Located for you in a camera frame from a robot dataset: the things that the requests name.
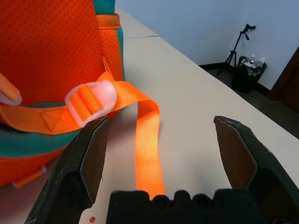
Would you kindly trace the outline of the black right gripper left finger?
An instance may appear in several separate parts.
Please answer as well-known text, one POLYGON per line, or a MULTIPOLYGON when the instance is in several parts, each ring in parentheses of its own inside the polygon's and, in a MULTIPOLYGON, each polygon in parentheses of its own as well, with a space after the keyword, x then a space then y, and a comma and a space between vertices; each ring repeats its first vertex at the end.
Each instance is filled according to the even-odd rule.
POLYGON ((85 125, 56 161, 27 224, 77 224, 95 203, 102 178, 109 118, 85 125))

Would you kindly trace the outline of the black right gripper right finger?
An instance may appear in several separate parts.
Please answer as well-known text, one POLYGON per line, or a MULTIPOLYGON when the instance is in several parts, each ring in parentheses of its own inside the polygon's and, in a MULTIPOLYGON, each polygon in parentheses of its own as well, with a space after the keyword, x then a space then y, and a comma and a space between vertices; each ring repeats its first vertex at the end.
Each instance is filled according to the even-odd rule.
POLYGON ((222 164, 232 188, 247 189, 269 224, 299 222, 299 189, 274 154, 241 122, 214 118, 222 164))

